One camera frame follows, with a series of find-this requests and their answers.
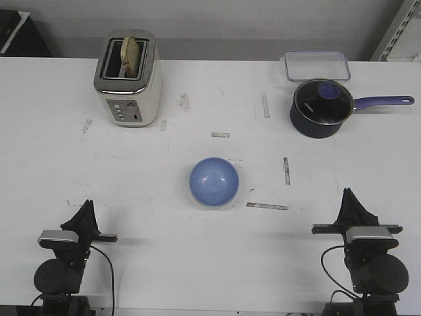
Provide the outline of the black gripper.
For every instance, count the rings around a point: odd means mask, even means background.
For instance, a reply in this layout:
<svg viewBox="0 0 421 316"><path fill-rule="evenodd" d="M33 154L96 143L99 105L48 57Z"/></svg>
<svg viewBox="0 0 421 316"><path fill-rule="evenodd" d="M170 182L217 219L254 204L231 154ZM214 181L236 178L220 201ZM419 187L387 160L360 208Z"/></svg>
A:
<svg viewBox="0 0 421 316"><path fill-rule="evenodd" d="M117 242L116 234L102 234L99 231L97 220L95 218L94 204L92 200L86 200L80 207L78 212L65 223L61 224L62 230L71 231L85 231L89 224L89 230L94 234L93 236L86 236L83 234L76 234L79 236L79 241L73 246L64 246L60 249L53 250L57 259L64 261L70 268L82 273L86 266L86 261L90 256L90 246L93 242Z"/></svg>
<svg viewBox="0 0 421 316"><path fill-rule="evenodd" d="M361 269L364 265L370 263L375 257L386 254L390 249L379 250L360 246L350 246L346 244L345 233L349 228L353 227L346 226L350 221L350 212L355 226L379 226L378 217L364 208L353 193L352 189L345 188L343 190L339 213L334 224L313 224L312 233L340 234L345 246L345 265L350 271L355 272ZM403 231L403 227L397 224L381 224L380 226L388 227L393 237L395 234L399 234Z"/></svg>

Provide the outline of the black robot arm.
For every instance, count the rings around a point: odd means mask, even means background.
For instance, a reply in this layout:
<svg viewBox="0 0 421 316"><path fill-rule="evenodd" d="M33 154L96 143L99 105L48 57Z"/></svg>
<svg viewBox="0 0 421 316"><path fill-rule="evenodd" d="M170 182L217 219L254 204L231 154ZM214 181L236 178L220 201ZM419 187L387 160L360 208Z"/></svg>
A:
<svg viewBox="0 0 421 316"><path fill-rule="evenodd" d="M388 251L399 241L395 234L403 228L397 224L380 224L378 217L368 212L350 188L345 188L337 219L332 224L314 224L313 234L339 234L343 243L344 264L353 288L339 285L336 293L347 296L349 302L330 300L323 315L396 315L399 294L409 285L405 264Z"/></svg>
<svg viewBox="0 0 421 316"><path fill-rule="evenodd" d="M93 242L115 243L116 234L100 232L93 201L87 199L59 230L44 230L38 244L55 258L43 262L34 275L34 286L42 300L40 315L95 315L86 296L78 293L91 250L104 254Z"/></svg>

